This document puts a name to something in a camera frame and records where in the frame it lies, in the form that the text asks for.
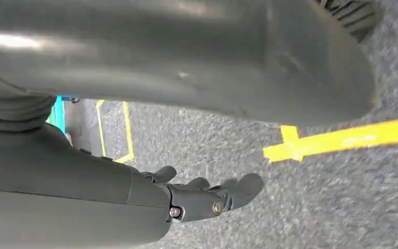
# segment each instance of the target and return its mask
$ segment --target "yellow floor marking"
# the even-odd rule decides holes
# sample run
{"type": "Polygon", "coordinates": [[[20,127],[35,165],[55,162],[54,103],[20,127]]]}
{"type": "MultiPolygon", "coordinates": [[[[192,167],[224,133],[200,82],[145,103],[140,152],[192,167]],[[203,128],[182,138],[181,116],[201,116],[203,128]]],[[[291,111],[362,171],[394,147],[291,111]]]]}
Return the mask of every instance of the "yellow floor marking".
{"type": "Polygon", "coordinates": [[[354,148],[398,143],[398,120],[322,133],[298,139],[296,128],[281,127],[283,143],[263,149],[270,162],[294,159],[354,148]]]}
{"type": "Polygon", "coordinates": [[[129,105],[127,104],[127,102],[123,102],[123,113],[124,113],[124,120],[126,122],[127,147],[129,148],[129,154],[125,155],[120,159],[115,160],[115,162],[119,163],[132,161],[135,158],[135,155],[133,154],[132,129],[129,118],[129,105]]]}
{"type": "Polygon", "coordinates": [[[292,142],[298,140],[298,131],[295,126],[281,126],[281,136],[283,142],[292,142]]]}
{"type": "MultiPolygon", "coordinates": [[[[99,100],[97,102],[97,105],[95,106],[95,108],[97,110],[98,128],[99,128],[99,132],[100,132],[102,152],[103,152],[103,156],[106,157],[106,147],[104,145],[103,127],[102,127],[102,119],[101,119],[101,112],[100,112],[101,105],[104,102],[105,102],[104,100],[99,100]]],[[[130,118],[129,118],[129,105],[127,104],[127,102],[123,102],[122,106],[123,106],[124,120],[125,120],[125,124],[126,124],[127,147],[129,149],[129,153],[127,155],[125,155],[124,157],[121,157],[121,158],[115,160],[115,162],[119,162],[119,163],[125,163],[125,162],[131,161],[135,158],[135,155],[133,154],[132,129],[131,129],[131,123],[130,123],[130,118]]]]}
{"type": "Polygon", "coordinates": [[[96,105],[97,109],[97,118],[98,118],[98,129],[100,130],[100,140],[102,142],[102,151],[103,151],[103,156],[106,156],[106,147],[104,146],[104,138],[103,138],[103,128],[102,128],[102,117],[100,114],[100,107],[104,103],[104,100],[99,100],[96,105]]]}

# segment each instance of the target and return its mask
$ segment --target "bolt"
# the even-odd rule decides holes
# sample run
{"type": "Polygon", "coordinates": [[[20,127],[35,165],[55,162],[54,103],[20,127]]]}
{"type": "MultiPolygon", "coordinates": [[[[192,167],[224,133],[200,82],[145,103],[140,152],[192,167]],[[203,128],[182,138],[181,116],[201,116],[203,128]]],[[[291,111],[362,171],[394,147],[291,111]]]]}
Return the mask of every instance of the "bolt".
{"type": "Polygon", "coordinates": [[[213,203],[212,212],[214,215],[221,215],[223,213],[224,204],[222,200],[217,200],[213,203]]]}
{"type": "Polygon", "coordinates": [[[182,210],[177,207],[172,207],[170,209],[170,216],[173,218],[178,218],[179,216],[181,216],[181,214],[182,214],[182,210]]]}

